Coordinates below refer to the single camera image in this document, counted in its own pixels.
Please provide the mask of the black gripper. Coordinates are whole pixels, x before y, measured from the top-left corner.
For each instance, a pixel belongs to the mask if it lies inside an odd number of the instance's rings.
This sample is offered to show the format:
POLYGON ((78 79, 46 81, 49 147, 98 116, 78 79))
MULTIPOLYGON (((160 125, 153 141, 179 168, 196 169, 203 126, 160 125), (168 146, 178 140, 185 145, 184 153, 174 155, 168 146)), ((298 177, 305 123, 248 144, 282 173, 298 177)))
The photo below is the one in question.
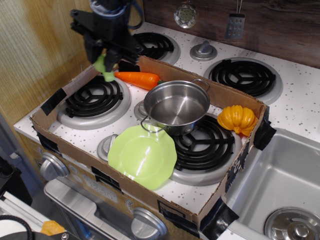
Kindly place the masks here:
POLYGON ((127 11, 115 18, 78 9, 71 10, 70 15, 73 19, 70 27, 83 36, 86 55, 91 64, 97 61, 104 49, 105 72, 111 72, 121 59, 133 64, 138 62, 142 47, 129 32, 127 11))

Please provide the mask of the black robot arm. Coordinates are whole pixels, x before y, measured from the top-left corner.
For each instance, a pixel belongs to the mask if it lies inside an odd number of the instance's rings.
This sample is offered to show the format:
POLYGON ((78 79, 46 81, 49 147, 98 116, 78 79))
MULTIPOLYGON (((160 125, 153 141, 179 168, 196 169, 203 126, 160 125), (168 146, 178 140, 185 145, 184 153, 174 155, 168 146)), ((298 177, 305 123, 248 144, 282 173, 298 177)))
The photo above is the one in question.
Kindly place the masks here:
POLYGON ((73 9, 70 28, 83 36, 90 63, 103 57, 104 72, 122 59, 136 64, 143 46, 131 35, 143 23, 143 12, 134 0, 91 0, 91 12, 73 9))

